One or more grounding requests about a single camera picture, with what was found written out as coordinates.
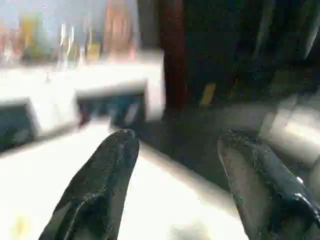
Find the cabinet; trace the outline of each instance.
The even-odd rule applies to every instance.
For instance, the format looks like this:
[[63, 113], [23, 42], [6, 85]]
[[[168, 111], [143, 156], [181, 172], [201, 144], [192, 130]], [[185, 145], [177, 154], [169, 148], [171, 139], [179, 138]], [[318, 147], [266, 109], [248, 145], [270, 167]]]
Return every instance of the cabinet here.
[[165, 109], [163, 75], [160, 52], [139, 53], [136, 60], [107, 59], [64, 70], [8, 70], [0, 78], [0, 108], [8, 112], [14, 106], [25, 106], [21, 115], [32, 120], [29, 127], [34, 135], [45, 136], [79, 123], [80, 97], [138, 92], [144, 96], [145, 120], [151, 121], [160, 118]]

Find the bottle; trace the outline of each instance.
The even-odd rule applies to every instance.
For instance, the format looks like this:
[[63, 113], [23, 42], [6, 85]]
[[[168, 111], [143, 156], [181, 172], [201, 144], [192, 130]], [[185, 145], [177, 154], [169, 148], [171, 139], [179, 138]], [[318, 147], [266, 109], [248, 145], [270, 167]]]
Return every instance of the bottle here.
[[89, 34], [89, 18], [86, 16], [83, 20], [83, 32], [78, 35], [77, 41], [79, 43], [79, 58], [78, 64], [84, 64], [86, 62], [86, 43], [87, 43], [87, 35]]
[[20, 19], [20, 29], [24, 37], [26, 48], [35, 45], [35, 32], [37, 28], [37, 18], [32, 16], [23, 16]]
[[5, 65], [10, 65], [14, 61], [14, 50], [9, 35], [5, 37], [2, 60]]
[[96, 61], [100, 58], [101, 44], [90, 18], [87, 18], [86, 23], [85, 51], [87, 61]]
[[75, 28], [72, 26], [68, 35], [68, 50], [67, 50], [68, 61], [75, 63], [79, 58], [79, 48], [75, 43]]
[[129, 54], [133, 48], [133, 21], [123, 2], [108, 3], [103, 38], [108, 55]]
[[8, 40], [12, 48], [12, 62], [18, 63], [24, 52], [24, 40], [21, 31], [11, 29], [8, 33]]
[[1, 62], [5, 59], [5, 45], [6, 45], [6, 29], [1, 24], [0, 25], [0, 59]]
[[74, 43], [74, 28], [67, 30], [67, 25], [62, 23], [60, 26], [58, 65], [60, 67], [68, 67], [70, 60], [70, 52]]

